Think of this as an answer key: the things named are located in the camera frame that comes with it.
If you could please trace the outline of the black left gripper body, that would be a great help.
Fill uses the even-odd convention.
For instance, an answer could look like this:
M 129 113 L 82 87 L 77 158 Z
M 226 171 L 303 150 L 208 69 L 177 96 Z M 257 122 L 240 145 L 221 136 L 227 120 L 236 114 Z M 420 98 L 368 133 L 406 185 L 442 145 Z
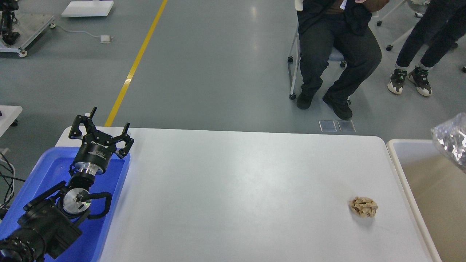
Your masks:
M 117 150 L 115 144 L 106 145 L 111 136 L 106 133 L 87 134 L 83 137 L 80 149 L 73 160 L 73 168 L 83 169 L 93 166 L 93 175 L 100 175 L 106 172 L 111 156 Z

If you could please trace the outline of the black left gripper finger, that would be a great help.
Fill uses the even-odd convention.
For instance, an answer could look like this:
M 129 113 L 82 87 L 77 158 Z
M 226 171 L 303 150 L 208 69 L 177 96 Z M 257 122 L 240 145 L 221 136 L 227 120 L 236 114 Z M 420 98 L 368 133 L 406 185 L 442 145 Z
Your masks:
M 69 132 L 69 138 L 70 139 L 83 139 L 86 135 L 92 134 L 93 136 L 96 136 L 98 130 L 95 126 L 95 124 L 92 121 L 92 118 L 98 108 L 93 107 L 90 116 L 83 116 L 83 115 L 77 115 L 71 125 L 71 129 Z M 82 131 L 80 130 L 80 126 L 84 126 L 86 129 L 86 134 L 83 135 Z
M 123 131 L 120 135 L 118 136 L 111 136 L 110 139 L 108 139 L 108 149 L 110 150 L 111 153 L 115 153 L 116 156 L 120 159 L 123 159 L 126 157 L 134 143 L 134 139 L 130 137 L 128 134 L 128 130 L 130 127 L 130 123 L 126 123 L 126 125 L 123 127 Z M 124 142 L 125 145 L 123 148 L 117 149 L 116 145 L 119 142 Z

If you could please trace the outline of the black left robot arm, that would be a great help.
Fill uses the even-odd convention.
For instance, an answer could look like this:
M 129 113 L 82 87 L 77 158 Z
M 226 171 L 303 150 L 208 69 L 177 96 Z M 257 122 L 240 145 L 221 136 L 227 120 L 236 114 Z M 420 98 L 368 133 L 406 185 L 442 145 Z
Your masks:
M 69 167 L 70 180 L 61 181 L 24 205 L 19 228 L 1 240 L 2 262 L 43 262 L 45 255 L 57 258 L 81 235 L 86 219 L 100 219 L 110 212 L 112 193 L 91 193 L 97 175 L 106 172 L 113 155 L 128 156 L 134 139 L 127 123 L 118 136 L 98 130 L 89 116 L 77 115 L 70 139 L 82 143 Z

